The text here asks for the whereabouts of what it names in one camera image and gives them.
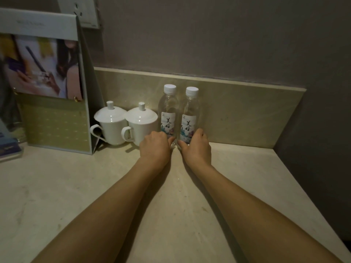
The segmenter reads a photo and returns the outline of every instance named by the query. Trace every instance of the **photo of woman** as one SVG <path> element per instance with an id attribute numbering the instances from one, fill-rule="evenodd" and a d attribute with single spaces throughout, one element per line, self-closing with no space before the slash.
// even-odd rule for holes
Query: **photo of woman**
<path id="1" fill-rule="evenodd" d="M 0 34 L 0 57 L 15 91 L 82 100 L 77 41 Z"/>

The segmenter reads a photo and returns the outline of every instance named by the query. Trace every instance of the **mug lid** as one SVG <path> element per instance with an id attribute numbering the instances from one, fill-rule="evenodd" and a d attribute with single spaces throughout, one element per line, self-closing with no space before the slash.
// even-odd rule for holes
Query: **mug lid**
<path id="1" fill-rule="evenodd" d="M 150 124 L 157 120 L 157 114 L 145 108 L 145 102 L 139 102 L 139 106 L 127 111 L 124 118 L 134 124 Z"/>
<path id="2" fill-rule="evenodd" d="M 113 105 L 113 101 L 107 101 L 107 107 L 98 110 L 94 119 L 101 123 L 113 123 L 124 120 L 126 110 Z"/>

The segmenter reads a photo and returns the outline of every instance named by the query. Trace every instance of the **mug handle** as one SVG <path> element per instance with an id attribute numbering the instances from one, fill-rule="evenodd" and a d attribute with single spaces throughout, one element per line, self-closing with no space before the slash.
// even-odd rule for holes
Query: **mug handle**
<path id="1" fill-rule="evenodd" d="M 97 137 L 97 138 L 99 138 L 99 139 L 101 139 L 102 141 L 105 141 L 106 143 L 107 143 L 107 141 L 104 139 L 104 138 L 102 138 L 102 137 L 100 137 L 100 136 L 97 136 L 95 133 L 94 133 L 94 129 L 95 128 L 100 128 L 101 130 L 103 129 L 101 126 L 99 126 L 98 124 L 94 124 L 91 128 L 90 128 L 90 133 L 93 135 L 93 136 L 95 136 L 95 137 Z"/>
<path id="2" fill-rule="evenodd" d="M 129 131 L 129 134 L 130 134 L 130 130 L 133 129 L 131 128 L 130 126 L 126 126 L 122 129 L 121 131 L 121 135 L 122 135 L 122 138 L 127 141 L 127 142 L 133 142 L 134 141 L 134 138 L 132 138 L 132 135 L 131 135 L 131 138 L 126 138 L 126 132 Z"/>

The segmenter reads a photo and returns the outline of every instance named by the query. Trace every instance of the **outlet plate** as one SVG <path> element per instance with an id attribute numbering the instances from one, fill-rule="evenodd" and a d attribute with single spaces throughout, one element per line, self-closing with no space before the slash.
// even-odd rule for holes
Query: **outlet plate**
<path id="1" fill-rule="evenodd" d="M 76 14 L 83 28 L 99 29 L 95 0 L 57 0 L 61 13 Z"/>

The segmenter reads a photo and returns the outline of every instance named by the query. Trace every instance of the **marble backsplash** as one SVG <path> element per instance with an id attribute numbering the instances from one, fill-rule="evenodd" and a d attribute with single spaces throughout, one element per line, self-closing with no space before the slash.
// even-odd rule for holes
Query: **marble backsplash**
<path id="1" fill-rule="evenodd" d="M 305 89 L 95 67 L 105 101 L 125 110 L 143 101 L 157 112 L 164 84 L 199 88 L 200 127 L 211 142 L 273 148 Z"/>

